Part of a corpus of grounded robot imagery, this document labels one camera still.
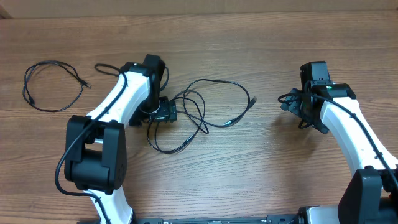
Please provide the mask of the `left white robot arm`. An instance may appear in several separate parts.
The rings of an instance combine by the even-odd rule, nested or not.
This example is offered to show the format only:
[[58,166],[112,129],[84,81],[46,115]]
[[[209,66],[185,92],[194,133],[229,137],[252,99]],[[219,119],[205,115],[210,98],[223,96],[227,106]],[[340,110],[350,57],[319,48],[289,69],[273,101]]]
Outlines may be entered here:
[[175,102],[160,96],[165,71],[158,55],[148,54],[142,63],[127,62],[101,104],[67,123],[65,153],[56,171],[64,171],[76,185],[77,196],[91,197],[97,223],[134,223],[122,187],[127,171],[125,128],[145,121],[176,121]]

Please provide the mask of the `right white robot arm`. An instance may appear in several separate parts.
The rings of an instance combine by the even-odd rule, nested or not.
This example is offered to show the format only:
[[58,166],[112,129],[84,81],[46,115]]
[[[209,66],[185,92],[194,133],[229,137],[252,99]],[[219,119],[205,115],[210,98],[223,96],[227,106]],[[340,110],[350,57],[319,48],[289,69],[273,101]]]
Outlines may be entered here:
[[300,129],[332,133],[352,175],[338,205],[308,206],[287,223],[397,223],[397,158],[380,142],[363,116],[354,91],[331,78],[324,61],[300,67],[301,89],[278,98],[301,119]]

